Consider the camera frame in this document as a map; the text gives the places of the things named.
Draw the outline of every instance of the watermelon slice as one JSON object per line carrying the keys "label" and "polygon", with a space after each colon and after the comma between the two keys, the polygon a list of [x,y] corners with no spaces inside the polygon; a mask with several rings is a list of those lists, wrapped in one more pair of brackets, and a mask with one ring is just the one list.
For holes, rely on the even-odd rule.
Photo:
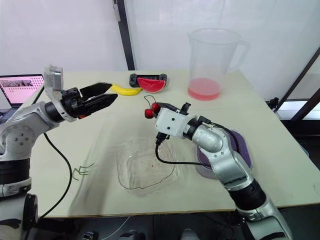
{"label": "watermelon slice", "polygon": [[138,77],[137,81],[140,88],[151,94],[160,92],[166,85],[166,81],[164,80],[148,79],[143,77]]}

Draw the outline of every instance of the black pole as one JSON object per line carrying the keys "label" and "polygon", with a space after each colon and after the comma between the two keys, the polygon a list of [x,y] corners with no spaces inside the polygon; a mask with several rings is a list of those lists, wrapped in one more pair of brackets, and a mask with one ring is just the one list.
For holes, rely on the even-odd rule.
{"label": "black pole", "polygon": [[302,70],[300,75],[297,77],[297,79],[293,82],[292,86],[289,88],[289,90],[286,92],[286,94],[283,96],[283,98],[280,100],[280,102],[277,104],[276,108],[274,109],[274,112],[276,112],[281,105],[287,100],[289,95],[294,91],[294,89],[297,87],[297,85],[300,83],[302,78],[306,75],[308,70],[311,68],[311,66],[314,64],[314,62],[317,60],[317,58],[320,55],[320,47],[318,50],[315,52],[315,54],[311,57],[310,61],[307,63],[305,68]]}
{"label": "black pole", "polygon": [[312,95],[312,97],[303,105],[303,107],[290,119],[291,122],[303,120],[308,113],[320,103],[320,88]]}
{"label": "black pole", "polygon": [[119,10],[120,21],[118,21],[118,25],[119,25],[126,65],[129,71],[136,70],[134,56],[133,56],[132,47],[131,47],[131,41],[130,41],[129,27],[128,27],[126,9],[125,9],[125,1],[113,0],[113,2],[114,4],[117,4],[118,10]]}

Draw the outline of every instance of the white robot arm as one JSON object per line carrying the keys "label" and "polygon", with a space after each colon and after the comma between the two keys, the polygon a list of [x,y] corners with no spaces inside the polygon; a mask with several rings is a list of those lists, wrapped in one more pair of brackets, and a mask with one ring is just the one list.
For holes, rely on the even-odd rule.
{"label": "white robot arm", "polygon": [[212,122],[203,116],[197,119],[188,114],[189,103],[181,109],[168,103],[154,104],[152,116],[145,116],[156,118],[155,128],[159,131],[156,151],[169,136],[191,140],[209,159],[215,176],[234,200],[252,239],[293,239],[285,219],[252,176],[241,155],[233,150],[225,130],[210,126]]}
{"label": "white robot arm", "polygon": [[96,83],[63,90],[62,68],[44,71],[44,86],[50,102],[39,102],[16,112],[0,125],[0,239],[21,239],[38,220],[37,196],[28,194],[31,149],[38,136],[111,105],[117,94],[104,94],[112,85]]}

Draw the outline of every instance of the plastic pitcher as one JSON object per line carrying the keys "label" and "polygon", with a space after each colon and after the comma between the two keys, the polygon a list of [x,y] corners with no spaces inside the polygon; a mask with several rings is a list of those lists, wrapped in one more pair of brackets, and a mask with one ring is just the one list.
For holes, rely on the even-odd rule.
{"label": "plastic pitcher", "polygon": [[[191,97],[210,101],[219,96],[227,72],[236,70],[250,48],[241,35],[220,28],[205,28],[189,34],[191,45],[190,79],[188,93]],[[230,66],[236,49],[244,49],[234,66]]]}

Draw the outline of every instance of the table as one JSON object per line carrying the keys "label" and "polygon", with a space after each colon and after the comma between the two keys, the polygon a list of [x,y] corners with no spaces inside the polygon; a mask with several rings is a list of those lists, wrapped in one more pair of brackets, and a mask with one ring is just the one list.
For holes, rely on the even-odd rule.
{"label": "table", "polygon": [[[117,83],[124,87],[129,85],[131,73],[134,72],[66,72],[64,89],[80,89],[96,82]],[[320,202],[320,171],[240,71],[229,73],[219,98],[209,102],[188,96],[187,70],[138,73],[168,75],[168,85],[154,94],[158,102],[177,107],[189,102],[190,113],[203,115],[239,131],[250,150],[253,175],[276,206]],[[154,119],[144,118],[144,109],[148,107],[144,95],[145,92],[119,96],[110,107],[75,122],[63,122],[48,132],[72,168],[94,163],[89,175],[72,181],[65,199],[49,214],[50,217],[205,212],[235,208],[220,183],[202,177],[194,166],[185,166],[178,182],[143,196],[132,195],[119,184],[117,146],[128,140],[156,135]],[[48,98],[43,94],[41,100],[48,101]],[[192,142],[172,141],[179,147],[185,161],[194,161],[194,152],[188,149]],[[30,164],[30,192],[38,196],[41,215],[63,194],[68,183],[68,169],[43,136],[38,138],[32,149]]]}

